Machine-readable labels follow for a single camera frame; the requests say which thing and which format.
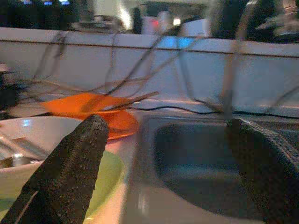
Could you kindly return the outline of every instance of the orange plate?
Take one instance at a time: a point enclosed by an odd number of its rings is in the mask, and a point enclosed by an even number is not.
[[[93,99],[97,102],[92,106],[90,112],[82,112],[82,107]],[[98,110],[127,101],[126,98],[116,98],[101,96],[90,93],[83,93],[62,99],[55,99],[43,102],[42,105],[53,115],[60,117],[70,117],[84,120],[91,114],[100,115],[109,126],[109,140],[118,139],[132,135],[138,131],[137,120],[125,110],[99,112]]]

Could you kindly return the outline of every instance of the sink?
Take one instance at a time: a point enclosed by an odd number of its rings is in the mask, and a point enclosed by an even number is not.
[[[298,146],[298,124],[245,117]],[[152,116],[142,125],[123,223],[263,223],[218,118]]]
[[[261,219],[246,196],[225,124],[173,124],[155,135],[158,177],[173,192],[216,214]]]

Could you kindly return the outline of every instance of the backsplash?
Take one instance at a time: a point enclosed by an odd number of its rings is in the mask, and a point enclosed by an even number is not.
[[[56,32],[0,28],[1,61],[6,62],[19,77],[31,78],[47,43]],[[49,80],[81,89],[104,84],[105,74],[111,63],[112,37],[113,35],[70,32],[66,40],[66,49],[59,61],[59,69]],[[116,38],[115,70],[107,79],[109,82],[122,80],[156,37],[119,34]],[[191,42],[191,39],[180,39],[183,47]],[[218,102],[217,96],[222,88],[226,58],[231,53],[232,43],[231,40],[202,40],[190,52],[183,54],[197,98],[211,98]],[[49,56],[43,77],[50,73],[57,47],[58,45],[53,48]],[[245,55],[242,56],[237,69],[235,82],[236,108],[271,104],[277,96],[299,84],[299,45],[246,42],[243,51]],[[176,53],[176,38],[166,37],[133,78],[142,78],[148,74],[150,67],[152,71],[155,70]],[[138,84],[140,82],[130,83],[115,95],[130,95],[138,89]],[[43,92],[45,89],[44,86],[38,87],[36,91]],[[151,91],[160,92],[158,96],[153,97],[159,100],[188,100],[178,59],[161,69],[138,95]],[[295,96],[290,104],[297,104],[298,100],[299,97]]]

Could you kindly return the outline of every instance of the green plate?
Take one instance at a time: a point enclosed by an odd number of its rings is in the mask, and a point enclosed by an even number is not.
[[[125,166],[121,158],[113,153],[104,152],[101,159],[98,179],[95,184],[95,191],[90,200],[86,217],[100,210],[101,206],[110,198],[117,186],[123,181]],[[0,220],[8,212],[15,198],[0,199]]]

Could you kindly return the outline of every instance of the white countertop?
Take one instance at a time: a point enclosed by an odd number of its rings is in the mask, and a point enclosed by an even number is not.
[[[141,121],[142,116],[147,113],[132,112],[132,114],[138,121]],[[105,205],[96,213],[94,220],[90,221],[91,224],[121,223],[122,210],[128,189],[129,172],[136,146],[137,134],[107,143],[105,150],[121,157],[125,164],[126,174],[123,183],[117,186],[116,191],[112,193]]]

